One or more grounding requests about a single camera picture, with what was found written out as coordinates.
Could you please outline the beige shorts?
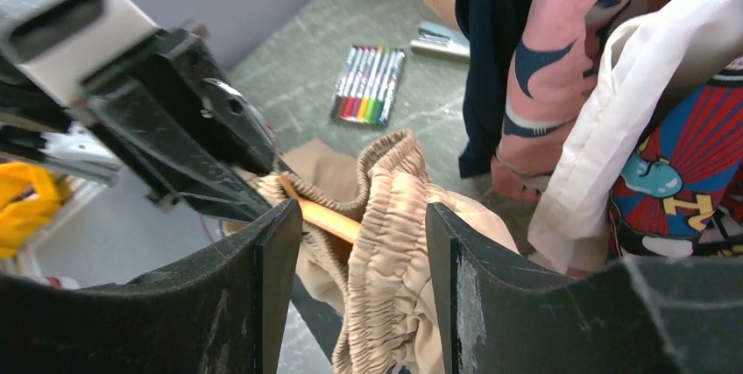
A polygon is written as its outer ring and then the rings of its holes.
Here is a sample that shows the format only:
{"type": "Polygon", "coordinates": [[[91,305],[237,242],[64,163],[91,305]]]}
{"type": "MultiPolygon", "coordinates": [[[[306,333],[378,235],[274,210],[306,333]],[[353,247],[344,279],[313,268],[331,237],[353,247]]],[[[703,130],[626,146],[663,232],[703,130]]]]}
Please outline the beige shorts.
{"type": "Polygon", "coordinates": [[[304,225],[296,272],[308,293],[343,317],[332,355],[337,373],[384,373],[403,364],[441,373],[442,345],[428,263],[425,215],[440,202],[508,249],[504,221],[469,197],[437,186],[408,129],[387,133],[358,156],[312,140],[285,156],[304,198],[357,221],[355,243],[304,225]]]}

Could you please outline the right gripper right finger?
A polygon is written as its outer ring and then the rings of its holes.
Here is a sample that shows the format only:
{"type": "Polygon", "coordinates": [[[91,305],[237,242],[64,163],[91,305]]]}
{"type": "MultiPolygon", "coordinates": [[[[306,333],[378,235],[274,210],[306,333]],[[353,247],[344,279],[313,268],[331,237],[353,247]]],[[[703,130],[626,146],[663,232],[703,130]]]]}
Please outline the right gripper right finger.
{"type": "Polygon", "coordinates": [[[574,279],[426,213],[448,373],[739,373],[738,258],[623,258],[574,279]]]}

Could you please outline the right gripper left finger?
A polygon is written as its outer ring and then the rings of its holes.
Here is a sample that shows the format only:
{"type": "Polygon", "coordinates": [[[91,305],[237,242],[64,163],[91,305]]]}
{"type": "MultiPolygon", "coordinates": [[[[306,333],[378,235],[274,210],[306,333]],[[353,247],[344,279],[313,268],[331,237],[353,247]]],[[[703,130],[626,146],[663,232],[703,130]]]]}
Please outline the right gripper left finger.
{"type": "Polygon", "coordinates": [[[301,241],[297,201],[124,285],[1,278],[4,373],[274,373],[301,241]]]}

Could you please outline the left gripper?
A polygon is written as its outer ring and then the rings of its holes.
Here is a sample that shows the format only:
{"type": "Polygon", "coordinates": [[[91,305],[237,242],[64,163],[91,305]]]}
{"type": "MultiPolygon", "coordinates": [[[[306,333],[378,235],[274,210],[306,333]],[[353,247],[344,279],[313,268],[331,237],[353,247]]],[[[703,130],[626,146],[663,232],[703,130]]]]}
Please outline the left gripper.
{"type": "Polygon", "coordinates": [[[74,112],[158,207],[252,222],[271,206],[237,169],[266,175],[277,154],[251,105],[207,76],[203,38],[161,30],[87,78],[74,112]]]}

